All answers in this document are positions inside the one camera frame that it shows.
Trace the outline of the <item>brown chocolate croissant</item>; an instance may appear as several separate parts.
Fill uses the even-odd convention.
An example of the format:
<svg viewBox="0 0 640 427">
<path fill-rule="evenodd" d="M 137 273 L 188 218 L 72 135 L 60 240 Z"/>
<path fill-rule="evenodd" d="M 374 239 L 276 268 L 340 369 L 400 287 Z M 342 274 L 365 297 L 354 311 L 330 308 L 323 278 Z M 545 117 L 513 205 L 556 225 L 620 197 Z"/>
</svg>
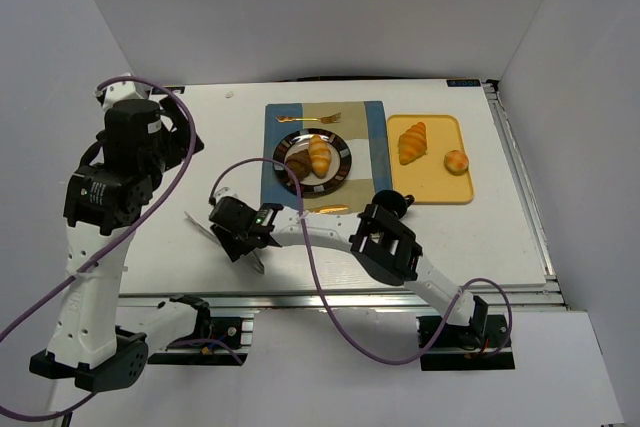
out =
<svg viewBox="0 0 640 427">
<path fill-rule="evenodd" d="M 312 172 L 312 161 L 307 149 L 289 155 L 285 165 L 293 172 L 299 182 L 302 182 Z"/>
</svg>

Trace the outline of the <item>silver metal tongs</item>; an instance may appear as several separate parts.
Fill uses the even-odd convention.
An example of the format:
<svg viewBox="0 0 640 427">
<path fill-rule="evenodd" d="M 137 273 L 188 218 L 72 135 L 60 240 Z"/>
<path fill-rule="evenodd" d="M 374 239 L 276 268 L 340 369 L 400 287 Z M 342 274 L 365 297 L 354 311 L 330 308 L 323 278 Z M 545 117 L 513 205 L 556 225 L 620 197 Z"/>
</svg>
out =
<svg viewBox="0 0 640 427">
<path fill-rule="evenodd" d="M 206 238 L 214 242 L 219 247 L 222 246 L 222 244 L 220 243 L 216 235 L 209 228 L 205 227 L 197 219 L 195 219 L 189 212 L 184 211 L 184 216 L 186 220 L 202 235 L 204 235 Z M 251 270 L 256 272 L 258 275 L 265 274 L 264 264 L 262 263 L 262 261 L 259 259 L 257 255 L 251 254 L 249 257 L 239 258 L 238 261 L 240 262 L 241 265 L 250 268 Z"/>
</svg>

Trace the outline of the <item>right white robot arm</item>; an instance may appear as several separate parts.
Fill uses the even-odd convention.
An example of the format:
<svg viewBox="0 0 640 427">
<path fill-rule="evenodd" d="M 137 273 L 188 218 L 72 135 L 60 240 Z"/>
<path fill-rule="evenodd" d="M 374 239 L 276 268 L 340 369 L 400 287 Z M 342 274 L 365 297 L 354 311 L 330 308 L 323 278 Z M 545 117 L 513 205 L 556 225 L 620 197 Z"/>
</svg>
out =
<svg viewBox="0 0 640 427">
<path fill-rule="evenodd" d="M 395 191 L 374 197 L 358 214 L 304 212 L 277 203 L 253 209 L 235 195 L 210 200 L 211 231 L 235 262 L 267 247 L 310 244 L 351 254 L 375 281 L 404 286 L 447 318 L 443 334 L 466 348 L 484 342 L 488 306 L 439 271 L 416 234 L 401 222 L 410 201 Z"/>
</svg>

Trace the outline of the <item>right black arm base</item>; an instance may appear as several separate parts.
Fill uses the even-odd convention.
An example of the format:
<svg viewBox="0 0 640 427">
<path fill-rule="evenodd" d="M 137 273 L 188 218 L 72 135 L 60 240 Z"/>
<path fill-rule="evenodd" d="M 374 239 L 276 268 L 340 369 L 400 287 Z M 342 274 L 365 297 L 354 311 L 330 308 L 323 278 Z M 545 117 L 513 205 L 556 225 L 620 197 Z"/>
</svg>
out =
<svg viewBox="0 0 640 427">
<path fill-rule="evenodd" d="M 489 315 L 484 334 L 446 325 L 431 349 L 420 357 L 424 372 L 502 371 L 516 368 L 504 315 Z"/>
</svg>

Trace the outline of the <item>golden striped bread roll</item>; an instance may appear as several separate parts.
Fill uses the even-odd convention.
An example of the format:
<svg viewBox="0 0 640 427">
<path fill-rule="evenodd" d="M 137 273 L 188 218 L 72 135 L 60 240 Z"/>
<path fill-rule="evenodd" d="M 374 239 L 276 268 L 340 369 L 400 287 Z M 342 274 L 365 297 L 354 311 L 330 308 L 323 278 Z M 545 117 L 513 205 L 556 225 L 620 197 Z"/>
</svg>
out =
<svg viewBox="0 0 640 427">
<path fill-rule="evenodd" d="M 308 151 L 313 173 L 319 178 L 324 178 L 332 161 L 332 153 L 328 143 L 320 135 L 313 135 L 309 140 Z"/>
</svg>

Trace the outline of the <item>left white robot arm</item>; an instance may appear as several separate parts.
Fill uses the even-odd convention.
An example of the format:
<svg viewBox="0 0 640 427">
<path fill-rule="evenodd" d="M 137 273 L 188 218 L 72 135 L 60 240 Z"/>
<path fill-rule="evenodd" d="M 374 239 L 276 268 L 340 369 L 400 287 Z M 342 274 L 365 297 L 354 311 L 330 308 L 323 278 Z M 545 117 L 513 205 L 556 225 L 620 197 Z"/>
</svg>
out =
<svg viewBox="0 0 640 427">
<path fill-rule="evenodd" d="M 116 311 L 125 260 L 153 193 L 166 171 L 184 168 L 202 150 L 187 115 L 171 97 L 120 100 L 71 176 L 67 222 L 71 281 L 47 348 L 32 356 L 31 373 L 71 378 L 92 394 L 121 390 L 140 377 L 148 358 L 210 328 L 206 302 L 179 295 L 163 300 L 140 326 L 119 326 Z"/>
</svg>

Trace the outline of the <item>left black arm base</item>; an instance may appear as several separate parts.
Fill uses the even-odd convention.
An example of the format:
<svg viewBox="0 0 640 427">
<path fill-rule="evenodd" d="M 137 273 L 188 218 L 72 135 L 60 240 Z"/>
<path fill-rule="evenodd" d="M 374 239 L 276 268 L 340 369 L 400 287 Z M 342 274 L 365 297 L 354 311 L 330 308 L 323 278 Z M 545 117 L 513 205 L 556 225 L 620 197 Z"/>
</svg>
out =
<svg viewBox="0 0 640 427">
<path fill-rule="evenodd" d="M 158 304 L 158 310 L 178 306 L 195 313 L 193 326 L 184 336 L 149 355 L 150 365 L 239 367 L 244 363 L 251 344 L 252 318 L 213 314 L 207 301 L 191 295 L 170 297 Z"/>
</svg>

